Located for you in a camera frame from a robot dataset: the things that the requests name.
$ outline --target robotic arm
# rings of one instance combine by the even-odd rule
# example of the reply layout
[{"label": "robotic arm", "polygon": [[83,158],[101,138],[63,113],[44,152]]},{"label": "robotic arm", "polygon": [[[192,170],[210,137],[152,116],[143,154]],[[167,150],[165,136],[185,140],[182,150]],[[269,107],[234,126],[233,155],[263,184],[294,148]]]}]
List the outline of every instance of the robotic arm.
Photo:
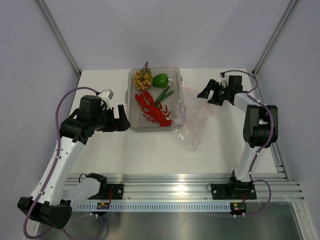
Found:
[{"label": "robotic arm", "polygon": [[[41,194],[30,219],[62,229],[69,221],[73,209],[90,197],[102,198],[108,193],[107,178],[90,173],[80,184],[62,196],[71,168],[89,137],[95,131],[126,131],[130,127],[123,105],[118,105],[119,118],[115,118],[114,108],[108,108],[112,96],[111,90],[104,90],[98,96],[83,96],[79,108],[61,123],[60,156],[53,172],[50,173],[57,158],[58,144],[39,184],[30,197],[21,197],[18,202],[18,208],[27,215],[36,197]],[[50,178],[46,187],[41,191],[48,176]]]},{"label": "robotic arm", "polygon": [[245,112],[243,139],[246,142],[241,160],[232,172],[228,183],[211,185],[212,198],[214,200],[240,200],[244,199],[245,195],[248,200],[257,199],[251,175],[254,174],[264,152],[271,143],[275,143],[278,139],[278,108],[275,105],[266,106],[272,115],[273,133],[268,145],[258,152],[266,144],[271,133],[271,116],[262,105],[248,95],[248,92],[243,91],[242,76],[230,75],[228,85],[227,82],[223,85],[210,79],[205,89],[197,97],[207,99],[211,90],[213,90],[213,96],[208,103],[222,106],[224,101],[229,101]]}]

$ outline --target black mounting plate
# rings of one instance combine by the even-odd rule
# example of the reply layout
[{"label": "black mounting plate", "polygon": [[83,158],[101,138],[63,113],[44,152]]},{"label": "black mounting plate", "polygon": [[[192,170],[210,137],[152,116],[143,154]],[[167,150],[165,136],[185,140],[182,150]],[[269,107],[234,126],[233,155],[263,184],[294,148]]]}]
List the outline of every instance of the black mounting plate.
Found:
[{"label": "black mounting plate", "polygon": [[122,200],[124,196],[124,185],[108,183],[107,190],[103,196],[92,196],[89,200],[109,200],[109,191],[113,193],[112,200]]},{"label": "black mounting plate", "polygon": [[257,199],[256,189],[251,184],[249,189],[230,189],[227,183],[225,184],[211,184],[211,193],[213,200],[247,200]]}]

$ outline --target clear container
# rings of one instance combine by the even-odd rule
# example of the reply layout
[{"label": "clear container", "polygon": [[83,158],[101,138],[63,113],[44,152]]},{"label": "clear container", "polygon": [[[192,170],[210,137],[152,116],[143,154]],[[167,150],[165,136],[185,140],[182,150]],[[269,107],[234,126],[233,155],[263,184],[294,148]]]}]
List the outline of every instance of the clear container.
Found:
[{"label": "clear container", "polygon": [[[168,92],[174,90],[174,93],[167,97],[165,100],[161,101],[163,107],[162,109],[164,111],[167,106],[168,112],[171,111],[168,119],[177,118],[176,106],[178,104],[178,100],[181,100],[182,104],[184,101],[180,70],[176,67],[155,67],[150,69],[152,72],[152,76],[156,76],[158,74],[167,74],[169,78],[169,84],[171,84]],[[141,90],[138,91],[134,86],[134,76],[138,70],[138,68],[132,69],[129,72],[128,78],[128,90],[126,94],[126,116],[131,124],[130,129],[135,132],[151,132],[163,130],[171,131],[171,126],[160,126],[157,121],[149,121],[143,116],[141,105],[135,99],[136,94],[142,93]],[[153,100],[156,100],[163,90],[165,90],[165,88],[151,86],[147,91],[151,94]]]}]

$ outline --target gray floor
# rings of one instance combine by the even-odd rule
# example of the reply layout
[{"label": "gray floor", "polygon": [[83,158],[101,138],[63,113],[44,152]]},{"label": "gray floor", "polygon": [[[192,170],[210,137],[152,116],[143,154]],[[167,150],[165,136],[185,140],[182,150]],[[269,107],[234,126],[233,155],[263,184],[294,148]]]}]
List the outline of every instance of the gray floor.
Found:
[{"label": "gray floor", "polygon": [[[261,205],[248,204],[248,213]],[[254,217],[226,217],[228,213],[202,212],[110,212],[99,240],[302,240],[290,203],[271,203]],[[102,227],[88,213],[75,212],[66,226],[72,236],[92,238]],[[39,228],[39,233],[47,227]],[[69,239],[61,230],[51,230],[42,240]]]}]

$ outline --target red lobster toy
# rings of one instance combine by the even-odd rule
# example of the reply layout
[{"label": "red lobster toy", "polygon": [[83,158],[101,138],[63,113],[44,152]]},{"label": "red lobster toy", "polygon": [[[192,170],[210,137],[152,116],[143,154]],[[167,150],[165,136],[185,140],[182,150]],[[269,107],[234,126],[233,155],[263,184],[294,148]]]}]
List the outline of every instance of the red lobster toy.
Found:
[{"label": "red lobster toy", "polygon": [[[148,104],[145,101],[144,96],[150,102],[150,104]],[[150,93],[147,92],[147,91],[143,91],[142,94],[136,94],[134,97],[135,97],[135,100],[142,106],[141,107],[142,111],[145,114],[150,115],[149,117],[147,117],[146,115],[143,114],[143,116],[146,119],[148,119],[149,121],[151,121],[153,123],[155,121],[159,122],[160,123],[160,127],[171,126],[172,120],[166,119],[170,115],[171,111],[169,111],[169,113],[167,115],[164,115],[164,114],[166,114],[168,112],[167,106],[165,106],[165,111],[161,111],[162,110],[162,104],[160,102],[158,102],[159,103],[159,108],[156,107],[154,99],[152,98]]]}]

